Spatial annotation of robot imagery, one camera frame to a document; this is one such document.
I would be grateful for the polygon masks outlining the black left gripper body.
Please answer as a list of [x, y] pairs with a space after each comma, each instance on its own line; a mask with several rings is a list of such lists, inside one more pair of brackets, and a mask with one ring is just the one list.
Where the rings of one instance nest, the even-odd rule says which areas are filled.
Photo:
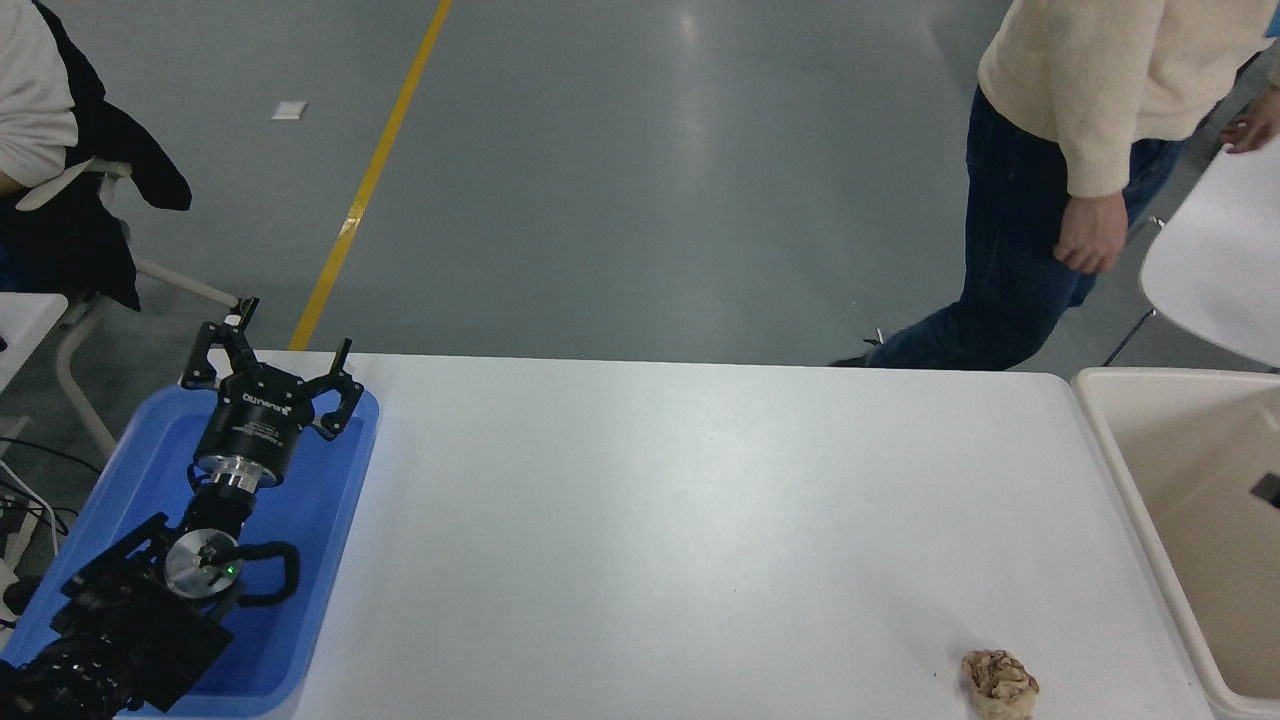
[[284, 475], [312, 419], [312, 398], [303, 393], [302, 378], [276, 368], [233, 372], [218, 388], [218, 404], [193, 461], [211, 473], [216, 461], [241, 457], [268, 475]]

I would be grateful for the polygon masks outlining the person's hand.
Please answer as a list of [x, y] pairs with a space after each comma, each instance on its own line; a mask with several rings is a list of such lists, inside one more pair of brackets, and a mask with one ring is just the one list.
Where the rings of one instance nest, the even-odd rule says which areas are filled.
[[1219, 143], [1228, 154], [1260, 151], [1277, 137], [1279, 87], [1261, 90], [1247, 106], [1222, 127]]
[[1073, 272], [1111, 272], [1126, 242], [1129, 218], [1123, 193], [1071, 196], [1065, 206], [1053, 258]]

